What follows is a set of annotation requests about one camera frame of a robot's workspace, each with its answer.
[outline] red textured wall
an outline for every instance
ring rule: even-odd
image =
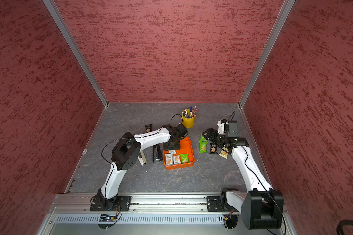
[[[353,219],[353,1],[295,2],[245,113],[298,235],[336,234]]]
[[[238,102],[283,0],[55,0],[108,101]]]
[[[37,232],[102,108],[42,1],[0,1],[0,235]]]

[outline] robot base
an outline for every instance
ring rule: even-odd
[[[118,196],[107,200],[103,197],[101,189],[98,190],[90,204],[90,211],[116,211],[119,210],[117,206],[120,206],[121,211],[128,211],[131,205],[131,196]]]

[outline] yellow pen holder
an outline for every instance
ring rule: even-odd
[[[183,115],[182,115],[182,124],[187,127],[187,128],[191,128],[193,127],[193,124],[195,122],[195,116],[193,116],[193,118],[185,118]]]

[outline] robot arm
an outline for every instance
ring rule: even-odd
[[[119,143],[118,143],[115,146],[115,148],[113,149],[113,158],[114,159],[112,159],[113,162],[112,162],[112,166],[110,168],[110,172],[108,173],[108,176],[106,178],[104,185],[101,187],[101,192],[102,192],[103,196],[106,199],[112,199],[113,197],[115,197],[118,194],[118,188],[119,188],[120,183],[122,182],[124,174],[136,162],[136,158],[137,158],[139,152],[141,152],[142,150],[144,150],[148,147],[151,147],[153,145],[168,142],[170,137],[171,137],[171,135],[170,135],[169,131],[166,128],[161,127],[160,129],[152,131],[152,132],[148,132],[148,133],[140,134],[140,135],[133,135],[133,139],[137,143],[134,142],[133,140],[132,141],[128,141],[128,139],[124,140],[124,143],[130,143],[130,145],[125,144],[124,150],[119,148],[119,146],[118,146]],[[122,167],[121,169],[118,170],[118,167],[116,166],[116,163],[115,163],[115,162],[118,162],[118,160],[116,158],[120,158],[119,155],[121,155],[125,151],[126,148],[128,150],[131,149],[132,143],[134,143],[134,145],[137,146],[137,148],[135,148],[135,151],[131,152],[132,153],[131,156],[129,156],[128,160],[124,163],[125,167]]]
[[[245,181],[247,194],[223,189],[221,203],[240,211],[248,229],[274,229],[282,224],[283,196],[274,191],[256,165],[245,138],[241,138],[236,121],[221,120],[218,131],[209,128],[203,132],[205,139],[219,148],[228,150],[237,163]]]
[[[125,133],[111,151],[113,156],[110,171],[104,185],[92,198],[94,206],[91,206],[90,210],[99,208],[109,211],[114,208],[119,185],[127,170],[136,163],[140,151],[160,143],[165,143],[164,148],[170,150],[180,149],[179,141],[187,135],[188,131],[183,124],[177,127],[164,125],[158,130],[140,135]]]

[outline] black snack package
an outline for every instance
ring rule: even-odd
[[[217,154],[217,146],[215,144],[210,144],[210,153]]]
[[[151,132],[151,131],[152,131],[152,125],[153,125],[153,124],[145,125],[145,133],[148,133],[148,132]]]

